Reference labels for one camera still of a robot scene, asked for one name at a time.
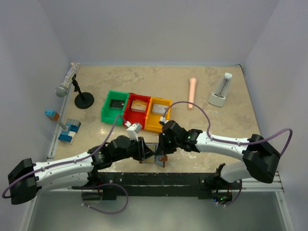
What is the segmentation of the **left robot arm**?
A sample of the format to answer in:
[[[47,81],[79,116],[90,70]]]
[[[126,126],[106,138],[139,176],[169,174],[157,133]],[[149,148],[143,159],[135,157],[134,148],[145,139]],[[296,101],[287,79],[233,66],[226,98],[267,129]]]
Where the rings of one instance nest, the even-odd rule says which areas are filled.
[[[59,181],[65,177],[70,177],[69,186],[81,187],[90,181],[91,174],[110,167],[114,162],[127,158],[141,162],[153,156],[155,151],[156,148],[142,137],[133,140],[118,136],[87,152],[59,161],[34,163],[31,158],[26,158],[8,174],[9,186],[5,192],[10,194],[4,193],[2,197],[10,199],[12,205],[23,204],[43,190],[58,187]]]

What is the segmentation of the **brown leather card holder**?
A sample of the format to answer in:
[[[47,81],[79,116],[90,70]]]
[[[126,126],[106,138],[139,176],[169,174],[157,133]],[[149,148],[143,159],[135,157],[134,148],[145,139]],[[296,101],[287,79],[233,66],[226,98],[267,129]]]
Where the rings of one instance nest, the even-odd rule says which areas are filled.
[[[164,154],[158,154],[156,155],[156,152],[158,150],[158,143],[153,143],[153,142],[147,142],[146,146],[148,149],[150,149],[154,154],[147,157],[143,158],[140,160],[140,164],[151,164],[155,163],[161,167],[165,167],[166,161],[167,161],[167,156]]]

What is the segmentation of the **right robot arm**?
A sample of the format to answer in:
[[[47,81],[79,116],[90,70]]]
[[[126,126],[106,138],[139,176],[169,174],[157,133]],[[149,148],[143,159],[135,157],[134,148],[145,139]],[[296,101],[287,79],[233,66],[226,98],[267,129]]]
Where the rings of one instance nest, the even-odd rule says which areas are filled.
[[[173,120],[162,126],[156,155],[165,156],[178,148],[186,152],[215,153],[225,155],[237,162],[221,164],[216,175],[225,182],[254,178],[262,183],[272,183],[280,160],[280,153],[261,136],[236,139],[210,137],[199,129],[185,130]]]

